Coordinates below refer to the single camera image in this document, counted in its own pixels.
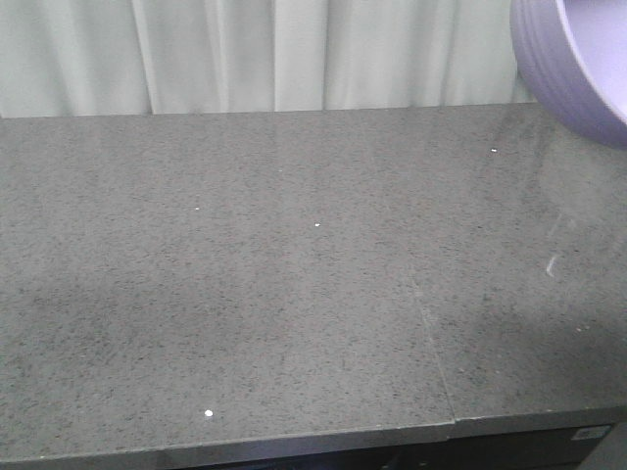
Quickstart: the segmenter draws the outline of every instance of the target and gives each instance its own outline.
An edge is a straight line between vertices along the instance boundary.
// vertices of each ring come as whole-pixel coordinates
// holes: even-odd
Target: countertop
[[[627,152],[539,105],[0,120],[0,465],[627,420]]]

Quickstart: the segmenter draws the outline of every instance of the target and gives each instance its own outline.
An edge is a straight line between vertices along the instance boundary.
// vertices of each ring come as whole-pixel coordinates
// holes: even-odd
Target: label sticker
[[[594,426],[592,428],[581,428],[575,433],[571,441],[583,441],[584,439],[600,439],[607,434],[611,426]]]

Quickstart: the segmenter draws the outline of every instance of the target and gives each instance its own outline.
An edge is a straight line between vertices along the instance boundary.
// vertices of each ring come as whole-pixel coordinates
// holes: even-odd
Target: white curtain
[[[531,101],[508,10],[508,0],[0,0],[0,116]]]

